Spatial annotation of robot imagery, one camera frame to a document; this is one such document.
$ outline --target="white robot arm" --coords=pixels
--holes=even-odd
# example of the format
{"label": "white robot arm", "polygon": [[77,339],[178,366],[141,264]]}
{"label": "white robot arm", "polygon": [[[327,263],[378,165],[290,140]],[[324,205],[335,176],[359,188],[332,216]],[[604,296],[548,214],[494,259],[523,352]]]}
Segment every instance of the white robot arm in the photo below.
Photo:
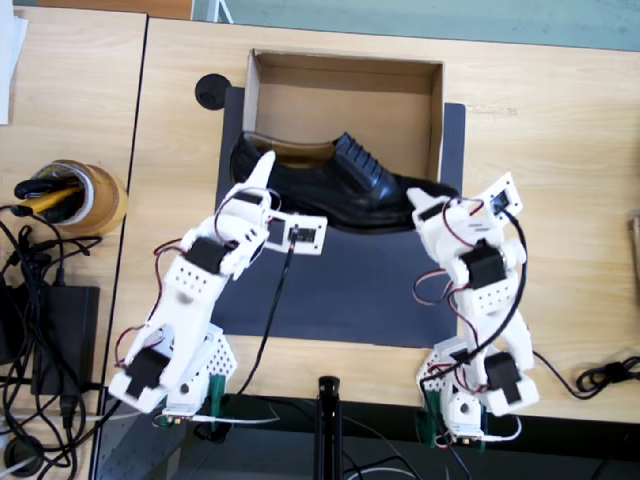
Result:
{"label": "white robot arm", "polygon": [[[435,345],[416,381],[441,393],[441,412],[452,437],[495,441],[480,428],[483,405],[501,416],[539,400],[534,382],[524,374],[534,366],[531,336],[514,309],[520,287],[515,267],[526,262],[527,254],[519,240],[505,241],[503,232],[509,217],[522,210],[522,200],[510,174],[472,199],[480,204],[472,213],[466,200],[434,198],[419,189],[407,195],[415,207],[416,231],[429,257],[451,278],[447,294],[464,322],[463,338]],[[483,348],[510,313],[501,334],[508,352],[491,342]],[[434,378],[459,361],[459,368]]]}
{"label": "white robot arm", "polygon": [[[189,230],[164,277],[162,295],[113,378],[109,393],[149,413],[168,396],[166,415],[189,417],[206,398],[209,377],[228,380],[236,361],[222,330],[210,324],[229,279],[237,280],[263,248],[320,255],[327,220],[271,209],[266,186],[275,162],[268,152],[244,183],[225,196],[217,213]],[[284,222],[272,242],[268,225]]]}

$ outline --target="black mat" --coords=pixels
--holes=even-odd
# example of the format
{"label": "black mat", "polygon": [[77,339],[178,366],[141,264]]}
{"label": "black mat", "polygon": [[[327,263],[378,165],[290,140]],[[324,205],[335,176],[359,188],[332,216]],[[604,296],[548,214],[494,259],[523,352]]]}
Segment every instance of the black mat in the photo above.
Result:
{"label": "black mat", "polygon": [[[243,89],[227,89],[218,205],[231,188],[229,156],[242,131],[243,101]],[[442,180],[460,190],[464,129],[465,107],[446,104]],[[227,334],[261,336],[284,259],[264,250],[237,282],[227,284],[213,322]],[[363,236],[329,228],[321,256],[293,257],[271,336],[433,346],[456,334],[448,307],[421,306],[411,294],[416,278],[434,268],[415,232]],[[434,282],[420,293],[436,298],[444,283]]]}

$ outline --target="dress shoe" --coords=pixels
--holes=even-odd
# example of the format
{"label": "dress shoe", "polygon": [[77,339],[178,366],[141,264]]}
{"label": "dress shoe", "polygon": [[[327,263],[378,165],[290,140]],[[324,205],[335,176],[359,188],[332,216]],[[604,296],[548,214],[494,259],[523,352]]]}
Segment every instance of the dress shoe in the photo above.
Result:
{"label": "dress shoe", "polygon": [[323,215],[338,230],[362,234],[413,230],[409,188],[432,196],[457,196],[448,185],[389,172],[348,133],[322,144],[284,142],[244,132],[231,153],[231,176],[243,182],[258,159],[274,150],[268,187],[282,198],[281,209]]}

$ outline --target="shoe lace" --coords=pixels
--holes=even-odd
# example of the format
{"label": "shoe lace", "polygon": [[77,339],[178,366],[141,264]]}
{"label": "shoe lace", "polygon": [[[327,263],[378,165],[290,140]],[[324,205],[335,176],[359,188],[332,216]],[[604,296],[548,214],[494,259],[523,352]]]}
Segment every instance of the shoe lace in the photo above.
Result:
{"label": "shoe lace", "polygon": [[365,150],[364,147],[356,141],[355,138],[351,137],[351,143],[347,148],[347,156],[351,158],[355,163],[356,161],[358,161],[362,154],[365,155],[365,159],[360,164],[360,168],[364,169],[369,162],[373,162],[373,165],[371,165],[371,177],[375,178],[375,183],[377,183],[382,176],[382,166],[380,165],[378,160],[373,155],[371,155],[371,153]]}

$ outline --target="wooden table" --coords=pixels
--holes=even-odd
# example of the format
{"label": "wooden table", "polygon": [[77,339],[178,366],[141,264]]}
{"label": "wooden table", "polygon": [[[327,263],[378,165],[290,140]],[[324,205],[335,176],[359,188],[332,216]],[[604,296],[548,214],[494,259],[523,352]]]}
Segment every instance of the wooden table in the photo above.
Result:
{"label": "wooden table", "polygon": [[[446,100],[467,106],[464,191],[510,170],[526,205],[530,279],[522,312],[535,348],[567,378],[640,350],[627,215],[640,206],[640,54],[389,38],[152,19],[112,339],[140,324],[157,294],[152,250],[215,205],[223,112],[202,108],[196,82],[220,73],[244,86],[251,48],[443,60]],[[240,367],[257,337],[231,337]],[[426,350],[272,338],[249,393],[312,398],[341,378],[348,401],[420,405]],[[108,364],[107,379],[114,369]],[[542,365],[529,415],[640,422],[636,382],[589,402]]]}
{"label": "wooden table", "polygon": [[[126,181],[146,15],[28,7],[15,12],[30,23],[13,79],[10,124],[0,127],[2,205],[15,202],[13,187],[18,181],[57,159],[99,165]],[[2,221],[16,234],[24,223],[8,213]],[[36,233],[40,240],[52,237],[43,229]],[[118,228],[91,251],[90,257],[76,256],[65,267],[68,285],[101,289],[94,382],[101,382],[104,373],[120,238]],[[0,249],[4,264],[12,252],[5,238]],[[28,392],[28,386],[21,391],[17,410],[34,410]],[[90,414],[97,409],[97,399],[97,392],[85,395]],[[57,403],[51,411],[57,414]],[[41,442],[54,443],[43,425],[34,421],[28,430]],[[88,477],[90,453],[91,442],[87,442],[78,454],[77,478]],[[47,478],[68,476],[68,470],[53,469]]]}

